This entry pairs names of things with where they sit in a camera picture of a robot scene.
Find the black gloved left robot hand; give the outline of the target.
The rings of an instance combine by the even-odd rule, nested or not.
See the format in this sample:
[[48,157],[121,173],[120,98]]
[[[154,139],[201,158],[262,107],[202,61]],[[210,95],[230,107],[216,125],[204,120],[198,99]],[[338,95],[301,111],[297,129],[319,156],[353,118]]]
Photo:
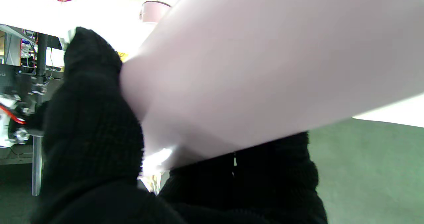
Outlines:
[[308,132],[176,168],[159,195],[137,186],[142,127],[122,62],[77,27],[63,84],[32,115],[46,156],[32,224],[327,224]]

